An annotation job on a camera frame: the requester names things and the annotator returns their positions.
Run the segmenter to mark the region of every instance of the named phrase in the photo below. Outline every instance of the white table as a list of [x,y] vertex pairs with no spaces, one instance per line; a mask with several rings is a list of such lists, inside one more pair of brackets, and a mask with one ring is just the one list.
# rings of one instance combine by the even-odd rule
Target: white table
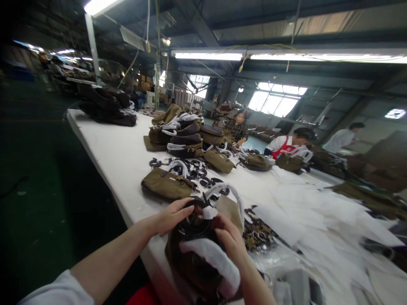
[[[166,152],[148,152],[145,148],[143,136],[148,134],[151,117],[137,115],[136,126],[129,128],[96,123],[80,110],[70,109],[67,116],[73,131],[112,191],[128,227],[163,209],[160,200],[145,196],[140,186],[141,180],[151,171],[148,163],[153,157],[170,157]],[[308,174],[288,174],[290,179],[302,179],[317,187],[330,186]],[[271,171],[253,172],[240,165],[230,174],[210,171],[208,176],[231,183],[243,198],[245,208],[270,202],[263,190],[281,185]],[[194,293],[176,272],[172,272],[164,254],[166,243],[167,235],[153,237],[141,254],[143,263],[163,304],[191,303]],[[330,291],[328,286],[324,289],[329,304],[340,304],[341,296]]]

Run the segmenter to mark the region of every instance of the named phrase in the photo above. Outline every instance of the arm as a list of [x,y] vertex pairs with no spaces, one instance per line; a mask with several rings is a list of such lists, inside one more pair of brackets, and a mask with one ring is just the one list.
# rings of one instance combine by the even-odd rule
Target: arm
[[219,214],[217,227],[217,236],[225,245],[227,255],[239,269],[245,304],[276,305],[273,294],[246,251],[238,228],[223,214]]
[[239,141],[237,141],[237,145],[241,146],[246,141],[247,141],[247,138],[241,138]]
[[161,213],[139,221],[71,269],[95,305],[104,303],[152,236],[171,230],[192,213],[193,206],[183,209],[190,200],[177,200]]

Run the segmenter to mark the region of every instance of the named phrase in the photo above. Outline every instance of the ceiling light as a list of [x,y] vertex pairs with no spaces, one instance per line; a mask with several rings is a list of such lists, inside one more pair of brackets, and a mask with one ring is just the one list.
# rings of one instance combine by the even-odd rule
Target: ceiling light
[[75,50],[73,50],[73,49],[66,49],[66,50],[58,51],[57,53],[58,53],[58,54],[66,54],[66,53],[73,53],[73,52],[75,52]]
[[275,61],[347,61],[368,63],[407,64],[404,55],[375,55],[375,54],[258,54],[252,55],[253,60]]
[[241,53],[175,53],[177,59],[206,59],[206,60],[229,60],[240,61],[242,59]]
[[393,109],[390,110],[386,115],[385,118],[388,119],[401,119],[406,114],[404,109]]
[[121,2],[123,2],[123,0],[91,0],[85,5],[84,9],[89,15],[96,17]]

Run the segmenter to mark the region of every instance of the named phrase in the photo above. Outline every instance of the green floor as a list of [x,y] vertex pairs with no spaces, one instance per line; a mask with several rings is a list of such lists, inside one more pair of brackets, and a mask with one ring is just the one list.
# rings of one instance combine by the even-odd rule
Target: green floor
[[[1,99],[1,274],[15,303],[126,226],[108,187],[63,120],[76,99],[47,93],[40,83],[9,79]],[[124,304],[147,280],[138,259],[106,304]]]

